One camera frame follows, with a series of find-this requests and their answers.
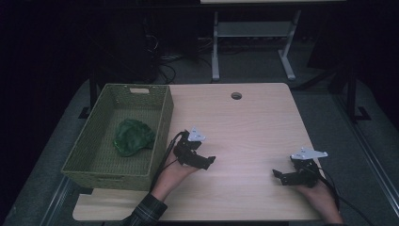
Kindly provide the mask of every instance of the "person's left hand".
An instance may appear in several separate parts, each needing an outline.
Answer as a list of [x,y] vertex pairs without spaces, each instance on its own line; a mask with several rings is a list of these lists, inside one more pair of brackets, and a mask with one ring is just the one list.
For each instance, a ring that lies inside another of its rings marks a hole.
[[151,194],[163,202],[168,194],[176,188],[188,175],[198,171],[198,168],[182,166],[173,152],[170,152],[164,165],[164,170],[158,177]]

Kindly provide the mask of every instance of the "crumpled green fabric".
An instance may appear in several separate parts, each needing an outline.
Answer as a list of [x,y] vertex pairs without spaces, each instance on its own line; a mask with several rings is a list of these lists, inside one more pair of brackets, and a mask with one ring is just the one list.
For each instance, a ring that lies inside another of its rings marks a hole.
[[114,146],[123,156],[131,156],[143,148],[152,149],[155,141],[155,133],[142,121],[125,120],[116,130]]

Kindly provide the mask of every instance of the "background table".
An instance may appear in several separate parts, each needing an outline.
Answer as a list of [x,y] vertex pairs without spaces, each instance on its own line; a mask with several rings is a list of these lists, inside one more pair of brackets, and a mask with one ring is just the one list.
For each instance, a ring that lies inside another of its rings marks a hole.
[[[196,126],[206,140],[202,156],[215,155],[166,200],[161,220],[319,219],[303,197],[282,186],[272,169],[292,172],[290,154],[312,148],[294,99],[285,84],[170,86],[175,104],[169,139]],[[231,94],[239,92],[242,99]],[[77,220],[120,220],[147,192],[94,189],[82,194]]]

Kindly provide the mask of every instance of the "hand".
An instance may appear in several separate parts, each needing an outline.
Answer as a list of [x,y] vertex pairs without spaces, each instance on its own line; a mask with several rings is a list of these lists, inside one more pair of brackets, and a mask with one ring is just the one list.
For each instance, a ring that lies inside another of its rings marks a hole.
[[176,155],[170,152],[165,163],[165,168],[158,177],[151,194],[159,201],[163,202],[168,194],[176,188],[180,182],[191,173],[198,171],[198,168],[182,166],[177,160]]
[[312,188],[296,186],[296,190],[302,193],[311,206],[320,213],[325,223],[343,223],[343,218],[338,212],[333,196],[328,187],[320,180]]

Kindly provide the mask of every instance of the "basket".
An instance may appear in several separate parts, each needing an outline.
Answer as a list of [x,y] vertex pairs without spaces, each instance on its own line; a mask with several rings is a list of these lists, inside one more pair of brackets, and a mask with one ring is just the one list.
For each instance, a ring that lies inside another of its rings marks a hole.
[[[61,172],[83,187],[149,190],[166,152],[172,112],[169,86],[105,85]],[[126,119],[150,126],[152,149],[118,154],[113,139]]]

